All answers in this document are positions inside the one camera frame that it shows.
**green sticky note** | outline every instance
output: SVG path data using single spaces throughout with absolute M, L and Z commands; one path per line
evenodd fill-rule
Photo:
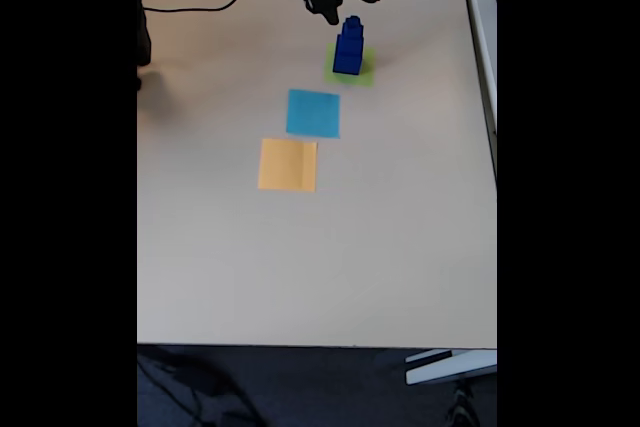
M 324 80 L 330 84 L 363 85 L 371 87 L 373 85 L 373 72 L 376 60 L 376 49 L 373 47 L 364 48 L 362 55 L 362 67 L 360 75 L 336 74 L 333 71 L 333 58 L 336 52 L 336 44 L 327 45 L 327 57 L 324 62 Z

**wire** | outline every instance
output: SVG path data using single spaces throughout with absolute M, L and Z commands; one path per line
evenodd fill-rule
M 228 9 L 233 4 L 236 3 L 237 0 L 231 0 L 227 5 L 217 8 L 203 8 L 203 7 L 189 7 L 185 9 L 154 9 L 151 7 L 144 7 L 144 10 L 148 12 L 163 12 L 163 13 L 174 13 L 174 12 L 220 12 L 222 10 Z
M 191 397 L 193 397 L 193 402 L 196 404 L 196 416 L 202 418 L 202 402 L 200 401 L 200 397 L 198 397 L 198 393 L 193 388 L 191 388 Z M 198 421 L 195 418 L 191 423 L 191 427 L 198 427 Z
M 182 402 L 180 402 L 175 395 L 173 395 L 169 389 L 167 389 L 164 385 L 162 385 L 157 379 L 155 379 L 154 377 L 151 376 L 151 374 L 149 374 L 149 372 L 147 372 L 147 369 L 145 369 L 142 364 L 140 363 L 139 360 L 137 360 L 138 362 L 138 367 L 140 367 L 140 370 L 142 371 L 142 373 L 144 374 L 144 376 L 147 378 L 147 380 L 149 380 L 149 382 L 151 382 L 153 385 L 155 385 L 158 389 L 160 389 L 162 392 L 164 392 L 164 394 L 169 397 L 171 400 L 173 400 L 173 402 L 180 407 L 184 412 L 186 412 L 187 414 L 189 414 L 189 416 L 196 422 L 199 422 L 200 424 L 204 424 L 204 422 L 202 421 L 202 419 L 200 418 L 199 415 L 196 415 L 191 409 L 189 409 L 187 406 L 185 406 Z

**table surface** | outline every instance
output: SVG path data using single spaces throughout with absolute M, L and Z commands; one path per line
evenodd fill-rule
M 228 0 L 144 0 L 147 7 Z M 302 0 L 148 13 L 137 340 L 495 348 L 496 185 L 465 0 L 345 0 L 373 87 L 327 84 Z M 289 89 L 341 96 L 315 193 L 257 189 Z

